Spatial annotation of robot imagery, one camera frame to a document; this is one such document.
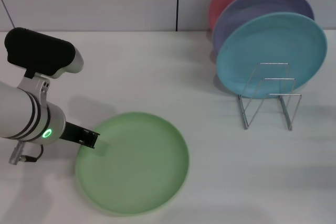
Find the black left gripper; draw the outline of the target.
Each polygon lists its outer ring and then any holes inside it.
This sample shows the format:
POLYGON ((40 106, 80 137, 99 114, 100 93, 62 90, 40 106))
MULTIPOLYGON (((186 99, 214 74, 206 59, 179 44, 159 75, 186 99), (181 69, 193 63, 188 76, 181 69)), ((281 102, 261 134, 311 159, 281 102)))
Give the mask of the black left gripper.
POLYGON ((66 122, 64 131, 60 138, 62 140, 74 142, 89 148, 94 148, 99 136, 100 134, 97 132, 86 130, 78 125, 66 122))

